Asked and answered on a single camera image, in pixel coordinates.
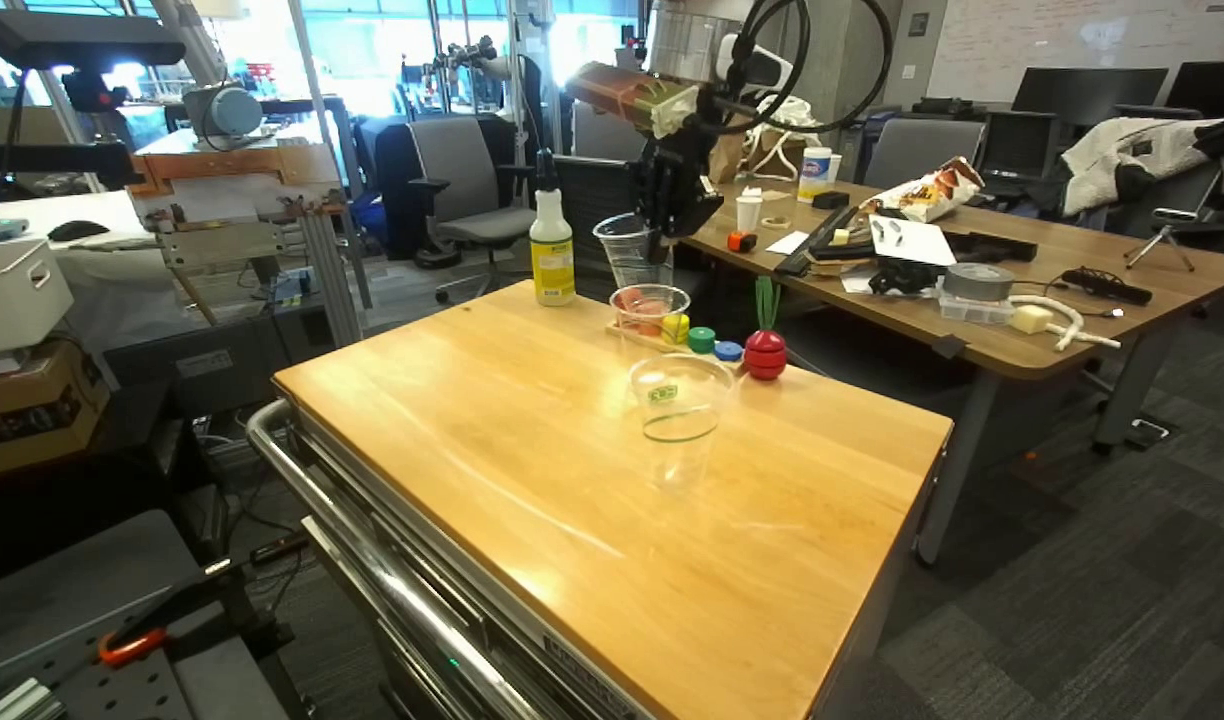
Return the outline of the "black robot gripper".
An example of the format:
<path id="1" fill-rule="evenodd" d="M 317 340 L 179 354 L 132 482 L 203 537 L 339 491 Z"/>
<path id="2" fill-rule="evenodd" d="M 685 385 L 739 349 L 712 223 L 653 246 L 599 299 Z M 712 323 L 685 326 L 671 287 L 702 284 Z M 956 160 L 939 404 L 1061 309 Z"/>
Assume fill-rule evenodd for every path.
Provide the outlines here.
<path id="1" fill-rule="evenodd" d="M 645 147 L 638 179 L 642 216 L 648 221 L 648 261 L 663 261 L 671 235 L 692 235 L 726 203 L 726 196 L 710 188 L 712 145 L 716 127 L 690 119 L 679 131 Z"/>

